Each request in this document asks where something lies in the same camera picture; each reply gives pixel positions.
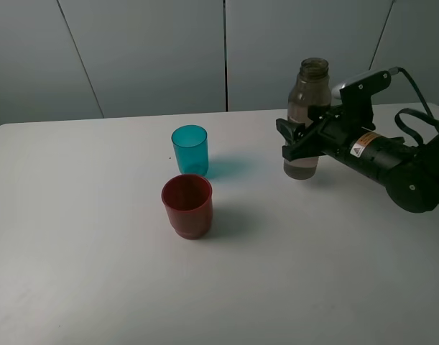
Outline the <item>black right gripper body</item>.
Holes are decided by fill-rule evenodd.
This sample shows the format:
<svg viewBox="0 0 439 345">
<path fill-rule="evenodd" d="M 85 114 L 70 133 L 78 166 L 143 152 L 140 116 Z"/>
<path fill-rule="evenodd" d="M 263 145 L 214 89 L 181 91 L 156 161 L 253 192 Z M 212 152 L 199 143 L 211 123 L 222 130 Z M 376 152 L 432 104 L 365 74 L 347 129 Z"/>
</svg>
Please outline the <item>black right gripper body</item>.
<svg viewBox="0 0 439 345">
<path fill-rule="evenodd" d="M 376 162 L 377 133 L 372 105 L 310 106 L 305 157 L 328 155 L 339 162 Z"/>
</svg>

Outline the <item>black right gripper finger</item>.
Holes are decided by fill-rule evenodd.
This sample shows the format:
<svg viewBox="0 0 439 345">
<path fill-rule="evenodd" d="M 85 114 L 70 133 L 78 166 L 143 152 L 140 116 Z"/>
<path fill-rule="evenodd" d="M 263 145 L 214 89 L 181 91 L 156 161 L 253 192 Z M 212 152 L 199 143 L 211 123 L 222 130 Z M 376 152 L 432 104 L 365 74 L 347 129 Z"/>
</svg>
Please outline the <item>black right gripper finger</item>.
<svg viewBox="0 0 439 345">
<path fill-rule="evenodd" d="M 304 123 L 297 123 L 288 119 L 277 119 L 276 128 L 286 141 L 297 141 L 305 132 Z"/>
<path fill-rule="evenodd" d="M 287 135 L 282 136 L 286 141 L 282 147 L 282 156 L 286 160 L 323 156 L 323 139 L 316 133 L 305 133 L 292 142 Z"/>
</svg>

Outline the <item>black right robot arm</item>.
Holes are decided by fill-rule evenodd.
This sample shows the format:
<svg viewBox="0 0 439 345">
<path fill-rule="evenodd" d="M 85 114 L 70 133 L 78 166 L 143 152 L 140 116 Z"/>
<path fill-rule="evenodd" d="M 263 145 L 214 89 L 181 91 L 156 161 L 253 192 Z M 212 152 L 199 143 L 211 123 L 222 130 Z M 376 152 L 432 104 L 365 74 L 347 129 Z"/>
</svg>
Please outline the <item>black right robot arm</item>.
<svg viewBox="0 0 439 345">
<path fill-rule="evenodd" d="M 385 187 L 402 209 L 424 213 L 439 205 L 439 120 L 414 109 L 396 114 L 396 125 L 411 136 L 377 134 L 372 107 L 356 113 L 347 106 L 311 106 L 310 126 L 277 119 L 285 138 L 282 156 L 299 160 L 327 155 Z"/>
</svg>

